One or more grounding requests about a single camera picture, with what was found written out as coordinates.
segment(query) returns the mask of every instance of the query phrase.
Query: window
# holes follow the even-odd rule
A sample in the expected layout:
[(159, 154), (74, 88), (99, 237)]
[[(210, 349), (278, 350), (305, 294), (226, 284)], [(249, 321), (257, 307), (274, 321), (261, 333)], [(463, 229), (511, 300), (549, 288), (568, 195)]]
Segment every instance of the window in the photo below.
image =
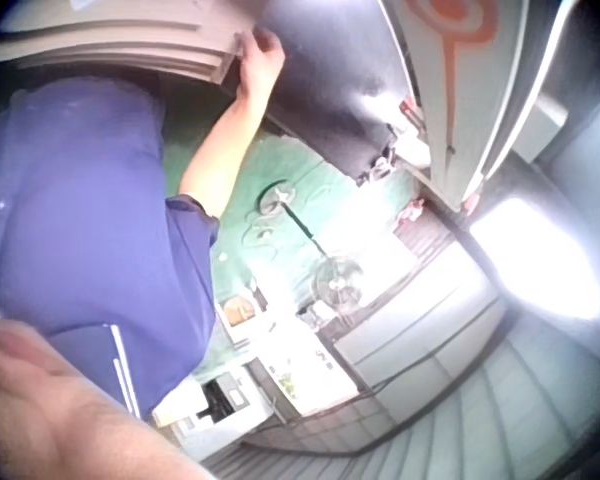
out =
[(521, 300), (554, 314), (600, 314), (600, 285), (582, 247), (519, 198), (496, 206), (471, 234)]

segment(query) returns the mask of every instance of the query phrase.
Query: person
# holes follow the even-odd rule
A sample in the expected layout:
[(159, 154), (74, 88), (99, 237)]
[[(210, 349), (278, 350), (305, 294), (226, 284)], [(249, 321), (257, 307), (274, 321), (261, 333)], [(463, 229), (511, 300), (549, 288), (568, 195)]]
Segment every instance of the person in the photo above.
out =
[(33, 328), (0, 319), (0, 478), (211, 480)]
[(201, 362), (215, 322), (209, 250), (285, 59), (271, 32), (242, 45), (236, 99), (166, 200), (161, 108), (137, 86), (63, 79), (0, 115), (0, 317), (139, 418)]

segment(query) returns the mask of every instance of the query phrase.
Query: man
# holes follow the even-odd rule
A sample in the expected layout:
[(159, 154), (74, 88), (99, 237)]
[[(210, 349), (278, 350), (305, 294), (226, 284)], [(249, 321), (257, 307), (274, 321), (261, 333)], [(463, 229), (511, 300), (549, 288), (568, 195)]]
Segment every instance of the man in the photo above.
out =
[(237, 98), (166, 202), (160, 109), (141, 89), (67, 79), (0, 115), (0, 317), (35, 327), (141, 418), (213, 328), (217, 218), (284, 62), (275, 35), (242, 41)]

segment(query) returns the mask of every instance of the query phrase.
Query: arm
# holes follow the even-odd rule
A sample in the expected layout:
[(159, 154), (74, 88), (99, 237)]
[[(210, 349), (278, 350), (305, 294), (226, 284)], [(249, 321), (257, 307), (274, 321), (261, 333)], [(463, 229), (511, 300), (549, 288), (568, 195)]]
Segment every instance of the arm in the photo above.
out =
[(180, 180), (178, 193), (195, 198), (220, 217), (229, 202), (242, 159), (264, 116), (282, 65), (280, 40), (271, 32), (242, 36), (244, 58), (236, 100), (211, 129)]

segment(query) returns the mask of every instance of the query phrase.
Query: blue shirt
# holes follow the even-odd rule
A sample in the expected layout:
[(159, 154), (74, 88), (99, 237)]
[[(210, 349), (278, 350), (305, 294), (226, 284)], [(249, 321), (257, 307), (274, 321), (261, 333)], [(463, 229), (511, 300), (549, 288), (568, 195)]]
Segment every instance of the blue shirt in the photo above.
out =
[(202, 360), (218, 222), (165, 200), (161, 107), (96, 78), (0, 115), (0, 316), (36, 327), (145, 417)]

